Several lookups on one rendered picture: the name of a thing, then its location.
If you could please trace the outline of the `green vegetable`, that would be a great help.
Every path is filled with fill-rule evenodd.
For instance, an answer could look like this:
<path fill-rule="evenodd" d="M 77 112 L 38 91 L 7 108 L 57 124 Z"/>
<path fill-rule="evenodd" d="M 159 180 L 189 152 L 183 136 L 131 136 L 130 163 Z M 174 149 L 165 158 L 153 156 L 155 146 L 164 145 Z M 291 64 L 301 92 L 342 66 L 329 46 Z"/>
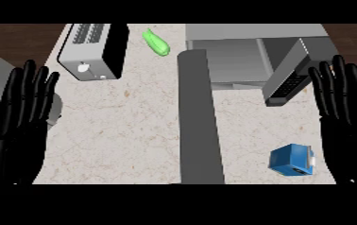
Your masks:
<path fill-rule="evenodd" d="M 142 37 L 150 47 L 152 51 L 161 56 L 167 56 L 170 53 L 170 46 L 165 40 L 152 32 L 150 29 L 142 33 Z"/>

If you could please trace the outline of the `grey round object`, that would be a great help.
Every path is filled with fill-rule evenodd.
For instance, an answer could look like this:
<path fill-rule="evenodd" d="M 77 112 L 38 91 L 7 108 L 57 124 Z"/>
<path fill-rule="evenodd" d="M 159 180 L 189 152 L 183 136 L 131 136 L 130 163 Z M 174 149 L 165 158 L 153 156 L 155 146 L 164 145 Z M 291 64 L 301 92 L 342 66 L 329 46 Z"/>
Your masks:
<path fill-rule="evenodd" d="M 57 123 L 59 118 L 62 117 L 63 102 L 59 95 L 53 95 L 53 104 L 47 118 L 47 125 L 53 127 Z"/>

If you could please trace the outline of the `dark grey microwave door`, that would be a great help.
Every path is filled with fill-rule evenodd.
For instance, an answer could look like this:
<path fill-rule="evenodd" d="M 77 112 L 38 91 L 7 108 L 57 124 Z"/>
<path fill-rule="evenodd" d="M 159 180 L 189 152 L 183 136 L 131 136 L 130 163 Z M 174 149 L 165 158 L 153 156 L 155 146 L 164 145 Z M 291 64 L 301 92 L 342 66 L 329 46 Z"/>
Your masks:
<path fill-rule="evenodd" d="M 181 184 L 224 184 L 206 52 L 177 56 Z"/>

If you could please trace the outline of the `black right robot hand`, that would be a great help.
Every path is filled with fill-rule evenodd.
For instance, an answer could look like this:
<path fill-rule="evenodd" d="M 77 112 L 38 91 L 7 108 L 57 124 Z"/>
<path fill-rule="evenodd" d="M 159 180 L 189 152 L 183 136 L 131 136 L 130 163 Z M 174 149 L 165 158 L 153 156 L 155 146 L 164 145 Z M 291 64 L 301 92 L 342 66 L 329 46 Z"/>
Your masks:
<path fill-rule="evenodd" d="M 357 185 L 357 65 L 335 55 L 308 74 L 320 116 L 323 158 L 336 184 Z"/>

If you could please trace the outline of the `silver toaster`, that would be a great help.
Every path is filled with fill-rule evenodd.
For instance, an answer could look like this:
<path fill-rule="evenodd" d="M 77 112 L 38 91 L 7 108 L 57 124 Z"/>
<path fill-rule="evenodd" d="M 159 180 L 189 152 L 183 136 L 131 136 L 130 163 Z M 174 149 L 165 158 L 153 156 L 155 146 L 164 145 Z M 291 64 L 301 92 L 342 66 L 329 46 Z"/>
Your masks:
<path fill-rule="evenodd" d="M 119 79 L 130 29 L 125 24 L 72 24 L 57 63 L 80 81 Z"/>

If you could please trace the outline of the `grey microwave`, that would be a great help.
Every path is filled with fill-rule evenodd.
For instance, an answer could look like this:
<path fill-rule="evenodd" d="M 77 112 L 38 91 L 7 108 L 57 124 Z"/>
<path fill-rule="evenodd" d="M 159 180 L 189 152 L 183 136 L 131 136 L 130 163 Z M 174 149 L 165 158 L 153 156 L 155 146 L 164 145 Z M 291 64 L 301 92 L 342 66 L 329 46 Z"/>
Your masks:
<path fill-rule="evenodd" d="M 270 107 L 289 102 L 311 82 L 308 69 L 338 54 L 320 24 L 187 24 L 186 45 L 206 54 L 212 88 L 258 89 Z"/>

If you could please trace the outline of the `blue milk carton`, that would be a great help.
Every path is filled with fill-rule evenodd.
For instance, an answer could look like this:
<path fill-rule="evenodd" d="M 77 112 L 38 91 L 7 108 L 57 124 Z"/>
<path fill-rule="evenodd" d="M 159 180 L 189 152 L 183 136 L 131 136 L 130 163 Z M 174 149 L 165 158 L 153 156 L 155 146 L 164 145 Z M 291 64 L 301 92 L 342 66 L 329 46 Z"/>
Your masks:
<path fill-rule="evenodd" d="M 288 144 L 270 152 L 268 168 L 283 176 L 310 176 L 316 154 L 310 146 Z"/>

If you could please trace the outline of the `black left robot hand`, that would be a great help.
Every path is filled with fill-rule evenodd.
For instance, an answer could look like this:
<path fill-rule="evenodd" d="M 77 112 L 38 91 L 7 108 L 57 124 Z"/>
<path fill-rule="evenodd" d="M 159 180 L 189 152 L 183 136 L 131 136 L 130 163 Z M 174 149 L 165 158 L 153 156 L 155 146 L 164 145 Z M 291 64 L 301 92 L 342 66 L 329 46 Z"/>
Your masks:
<path fill-rule="evenodd" d="M 29 185 L 38 176 L 59 77 L 34 60 L 12 69 L 0 99 L 0 185 Z"/>

